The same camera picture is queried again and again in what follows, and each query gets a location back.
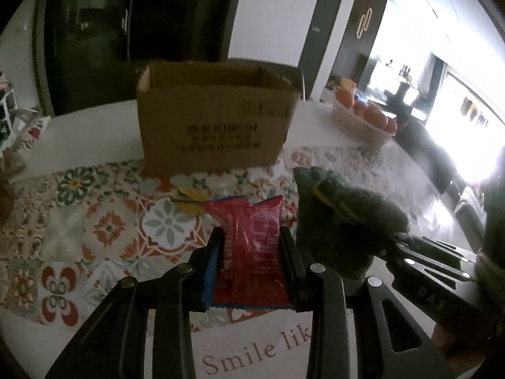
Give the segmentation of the dark green fuzzy plush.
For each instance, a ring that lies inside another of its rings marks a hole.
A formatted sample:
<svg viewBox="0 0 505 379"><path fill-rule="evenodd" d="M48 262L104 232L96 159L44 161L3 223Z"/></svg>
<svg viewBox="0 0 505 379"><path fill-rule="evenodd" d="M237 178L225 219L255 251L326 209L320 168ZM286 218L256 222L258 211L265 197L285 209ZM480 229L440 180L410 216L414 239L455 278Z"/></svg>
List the dark green fuzzy plush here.
<svg viewBox="0 0 505 379"><path fill-rule="evenodd" d="M410 231L395 201L336 171L298 166L293 175L299 196L296 244L342 277L364 278L390 238Z"/></svg>

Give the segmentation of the red snack packet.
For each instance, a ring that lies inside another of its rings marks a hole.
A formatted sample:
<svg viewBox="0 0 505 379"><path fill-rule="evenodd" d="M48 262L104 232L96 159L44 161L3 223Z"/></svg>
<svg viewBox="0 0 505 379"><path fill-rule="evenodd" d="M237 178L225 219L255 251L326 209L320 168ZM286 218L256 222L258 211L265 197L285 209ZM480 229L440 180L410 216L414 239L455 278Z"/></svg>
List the red snack packet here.
<svg viewBox="0 0 505 379"><path fill-rule="evenodd" d="M279 259L283 197L259 203L245 197L205 203L224 230L211 304L232 308L282 309L291 306Z"/></svg>

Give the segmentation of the yellow small soft item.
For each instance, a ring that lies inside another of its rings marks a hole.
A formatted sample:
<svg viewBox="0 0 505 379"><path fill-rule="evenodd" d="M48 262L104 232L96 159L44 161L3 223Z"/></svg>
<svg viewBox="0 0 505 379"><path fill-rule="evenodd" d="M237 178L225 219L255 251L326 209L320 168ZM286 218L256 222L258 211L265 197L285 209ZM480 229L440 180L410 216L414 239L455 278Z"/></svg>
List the yellow small soft item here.
<svg viewBox="0 0 505 379"><path fill-rule="evenodd" d="M177 188L170 199L181 212L191 216L203 216L211 197L201 190Z"/></svg>

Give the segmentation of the patterned table runner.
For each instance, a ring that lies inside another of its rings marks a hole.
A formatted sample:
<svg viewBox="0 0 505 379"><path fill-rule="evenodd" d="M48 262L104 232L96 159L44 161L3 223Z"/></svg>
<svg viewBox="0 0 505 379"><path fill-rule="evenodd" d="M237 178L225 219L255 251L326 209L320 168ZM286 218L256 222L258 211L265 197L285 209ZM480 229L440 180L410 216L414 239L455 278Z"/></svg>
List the patterned table runner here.
<svg viewBox="0 0 505 379"><path fill-rule="evenodd" d="M145 178L140 160L77 167L17 181L1 230L1 307L76 330L124 276L162 275L203 246L214 221L184 199L282 196L282 224L295 228L297 166L320 166L393 199L415 234L447 235L450 216L433 184L402 151L286 148L267 168Z"/></svg>

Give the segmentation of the dark dining chair right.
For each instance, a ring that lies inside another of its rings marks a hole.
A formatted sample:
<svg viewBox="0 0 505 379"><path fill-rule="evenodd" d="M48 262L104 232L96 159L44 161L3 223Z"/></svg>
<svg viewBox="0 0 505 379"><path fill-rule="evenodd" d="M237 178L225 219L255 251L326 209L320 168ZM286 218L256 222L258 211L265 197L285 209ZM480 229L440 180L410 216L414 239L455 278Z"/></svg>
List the dark dining chair right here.
<svg viewBox="0 0 505 379"><path fill-rule="evenodd" d="M395 141L423 170L439 193L450 190L460 195L465 189L465 181L448 153L438 146L420 122L411 121L399 129Z"/></svg>

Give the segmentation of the white basket of oranges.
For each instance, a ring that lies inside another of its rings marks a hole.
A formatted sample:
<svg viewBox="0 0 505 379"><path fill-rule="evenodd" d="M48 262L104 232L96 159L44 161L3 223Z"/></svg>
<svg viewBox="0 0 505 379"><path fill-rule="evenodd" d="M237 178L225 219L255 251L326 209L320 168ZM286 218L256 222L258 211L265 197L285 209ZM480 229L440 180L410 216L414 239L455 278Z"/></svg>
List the white basket of oranges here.
<svg viewBox="0 0 505 379"><path fill-rule="evenodd" d="M387 117L376 105L356 99L346 87L339 87L335 98L333 122L350 139L378 151L395 136L396 120Z"/></svg>

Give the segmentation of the brown cardboard box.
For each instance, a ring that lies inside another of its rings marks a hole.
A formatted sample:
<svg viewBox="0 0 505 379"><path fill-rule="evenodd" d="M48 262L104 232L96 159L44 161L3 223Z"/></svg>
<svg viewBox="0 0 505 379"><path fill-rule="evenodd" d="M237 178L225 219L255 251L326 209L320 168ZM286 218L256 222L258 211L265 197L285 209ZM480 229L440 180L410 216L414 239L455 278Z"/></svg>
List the brown cardboard box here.
<svg viewBox="0 0 505 379"><path fill-rule="evenodd" d="M260 67L156 61L136 99L145 173L154 177L274 164L300 92Z"/></svg>

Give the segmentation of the crumpled patterned cloth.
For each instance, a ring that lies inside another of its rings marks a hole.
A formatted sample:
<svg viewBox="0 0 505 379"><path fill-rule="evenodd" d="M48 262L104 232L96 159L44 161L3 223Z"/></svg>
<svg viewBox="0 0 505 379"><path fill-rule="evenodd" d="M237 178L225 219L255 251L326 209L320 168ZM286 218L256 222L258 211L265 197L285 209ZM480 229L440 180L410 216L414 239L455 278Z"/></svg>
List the crumpled patterned cloth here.
<svg viewBox="0 0 505 379"><path fill-rule="evenodd" d="M12 177L22 172L28 165L33 148L46 130L50 117L32 118L7 146L1 148L1 170Z"/></svg>

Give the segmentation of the white shoe rack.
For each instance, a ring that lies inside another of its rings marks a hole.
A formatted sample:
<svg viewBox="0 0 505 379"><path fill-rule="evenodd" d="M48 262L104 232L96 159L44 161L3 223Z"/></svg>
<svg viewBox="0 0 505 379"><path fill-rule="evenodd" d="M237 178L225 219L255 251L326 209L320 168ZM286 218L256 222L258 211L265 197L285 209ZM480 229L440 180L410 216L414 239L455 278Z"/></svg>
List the white shoe rack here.
<svg viewBox="0 0 505 379"><path fill-rule="evenodd" d="M18 110L17 101L15 98L15 90L8 82L1 83L1 105L0 105L0 121L1 132L0 140L5 142L11 134L15 133L21 123L15 116Z"/></svg>

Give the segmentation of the dark hallway door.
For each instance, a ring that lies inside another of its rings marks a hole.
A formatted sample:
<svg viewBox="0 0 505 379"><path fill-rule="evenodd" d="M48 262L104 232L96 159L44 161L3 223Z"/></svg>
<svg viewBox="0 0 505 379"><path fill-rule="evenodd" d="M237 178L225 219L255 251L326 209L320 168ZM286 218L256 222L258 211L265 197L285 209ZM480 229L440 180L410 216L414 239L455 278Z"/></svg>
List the dark hallway door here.
<svg viewBox="0 0 505 379"><path fill-rule="evenodd" d="M308 100L318 76L342 0L317 0L298 69L304 76L304 100Z"/></svg>

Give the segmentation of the dark glass sliding door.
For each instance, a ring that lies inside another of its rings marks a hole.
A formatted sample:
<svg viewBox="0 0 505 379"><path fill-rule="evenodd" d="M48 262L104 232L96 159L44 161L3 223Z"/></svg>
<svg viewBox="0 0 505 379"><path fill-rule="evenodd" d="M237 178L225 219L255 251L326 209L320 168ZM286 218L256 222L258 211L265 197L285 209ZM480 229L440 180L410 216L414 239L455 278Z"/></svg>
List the dark glass sliding door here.
<svg viewBox="0 0 505 379"><path fill-rule="evenodd" d="M45 111L133 99L151 61L220 62L238 0L36 0L33 55Z"/></svg>

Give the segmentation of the gold wall ornament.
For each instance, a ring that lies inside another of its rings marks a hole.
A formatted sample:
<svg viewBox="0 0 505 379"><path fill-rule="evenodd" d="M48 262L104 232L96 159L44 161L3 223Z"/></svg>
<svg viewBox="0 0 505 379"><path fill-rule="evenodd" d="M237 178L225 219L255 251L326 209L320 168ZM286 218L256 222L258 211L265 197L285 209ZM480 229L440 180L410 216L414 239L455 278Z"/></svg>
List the gold wall ornament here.
<svg viewBox="0 0 505 379"><path fill-rule="evenodd" d="M357 26L357 30L356 30L356 38L357 39L360 39L363 35L363 33L365 33L370 25L370 22L371 22L371 18L372 18L372 15L373 15L373 10L371 7L369 7L367 9L367 11L360 17L359 19L359 24Z"/></svg>

